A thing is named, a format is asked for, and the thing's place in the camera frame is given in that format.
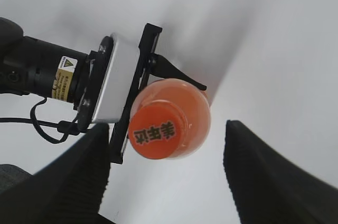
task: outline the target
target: white wall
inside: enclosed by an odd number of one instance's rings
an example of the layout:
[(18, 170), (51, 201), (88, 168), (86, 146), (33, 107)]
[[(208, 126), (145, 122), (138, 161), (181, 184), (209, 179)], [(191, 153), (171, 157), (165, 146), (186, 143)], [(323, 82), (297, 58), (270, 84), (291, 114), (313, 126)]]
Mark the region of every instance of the white wall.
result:
[[(137, 44), (146, 22), (163, 26), (157, 51), (209, 86), (210, 135), (182, 160), (146, 160), (128, 146), (125, 163), (112, 167), (101, 213), (118, 224), (239, 223), (222, 167), (227, 119), (242, 120), (300, 167), (338, 186), (336, 1), (0, 0), (0, 15), (27, 35), (83, 52), (112, 31)], [(0, 96), (1, 116), (27, 117), (38, 100)], [(51, 100), (38, 116), (71, 119), (71, 107)], [(32, 173), (74, 141), (50, 145), (30, 125), (0, 130), (0, 163)]]

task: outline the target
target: warning label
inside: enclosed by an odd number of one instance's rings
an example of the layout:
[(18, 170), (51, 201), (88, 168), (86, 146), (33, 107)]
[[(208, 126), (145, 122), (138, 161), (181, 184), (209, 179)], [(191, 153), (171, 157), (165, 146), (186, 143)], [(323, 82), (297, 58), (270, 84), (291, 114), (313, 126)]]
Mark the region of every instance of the warning label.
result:
[(63, 56), (59, 64), (59, 69), (62, 69), (68, 72), (74, 72), (77, 63), (78, 63), (77, 59)]
[(52, 89), (52, 98), (67, 101), (70, 83), (73, 78), (78, 60), (65, 57), (61, 58)]

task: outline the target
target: orange bottle cap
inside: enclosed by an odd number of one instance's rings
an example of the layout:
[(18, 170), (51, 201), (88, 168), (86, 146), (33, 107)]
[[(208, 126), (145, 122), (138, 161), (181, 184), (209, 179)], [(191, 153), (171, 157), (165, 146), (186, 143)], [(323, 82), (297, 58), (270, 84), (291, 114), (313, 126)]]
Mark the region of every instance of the orange bottle cap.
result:
[(158, 102), (141, 108), (129, 124), (129, 139), (143, 157), (162, 159), (171, 156), (180, 145), (184, 122), (170, 103)]

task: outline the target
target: black padded surface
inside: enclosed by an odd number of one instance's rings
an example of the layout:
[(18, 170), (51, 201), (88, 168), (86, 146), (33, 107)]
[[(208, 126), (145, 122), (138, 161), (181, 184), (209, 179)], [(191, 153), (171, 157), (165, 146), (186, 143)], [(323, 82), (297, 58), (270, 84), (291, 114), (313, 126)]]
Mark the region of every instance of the black padded surface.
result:
[(100, 223), (108, 133), (108, 125), (96, 125), (49, 166), (1, 193), (0, 223)]
[(338, 223), (338, 190), (283, 158), (240, 121), (227, 122), (224, 168), (242, 224)]
[(0, 193), (23, 182), (30, 176), (29, 173), (17, 166), (10, 164), (0, 165)]

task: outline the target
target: plastic bottle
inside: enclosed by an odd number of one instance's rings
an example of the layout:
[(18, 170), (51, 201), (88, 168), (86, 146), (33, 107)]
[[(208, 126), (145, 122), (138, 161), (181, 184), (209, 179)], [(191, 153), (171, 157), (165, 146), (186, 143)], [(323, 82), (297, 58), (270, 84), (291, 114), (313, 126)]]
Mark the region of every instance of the plastic bottle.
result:
[(147, 86), (135, 99), (130, 117), (130, 142), (150, 159), (194, 152), (208, 135), (211, 122), (205, 93), (178, 79)]

